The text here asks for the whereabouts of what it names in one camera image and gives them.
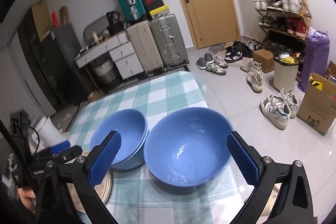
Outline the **person's left hand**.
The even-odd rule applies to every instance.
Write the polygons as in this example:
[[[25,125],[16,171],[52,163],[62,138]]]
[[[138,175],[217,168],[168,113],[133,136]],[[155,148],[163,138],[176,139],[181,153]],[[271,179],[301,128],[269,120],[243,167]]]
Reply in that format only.
[[[24,186],[24,187],[18,188],[18,194],[19,194],[19,198],[20,198],[22,204],[30,212],[35,214],[36,206],[33,203],[33,200],[36,199],[36,196],[35,196],[35,193],[33,192],[33,190],[28,186]]]

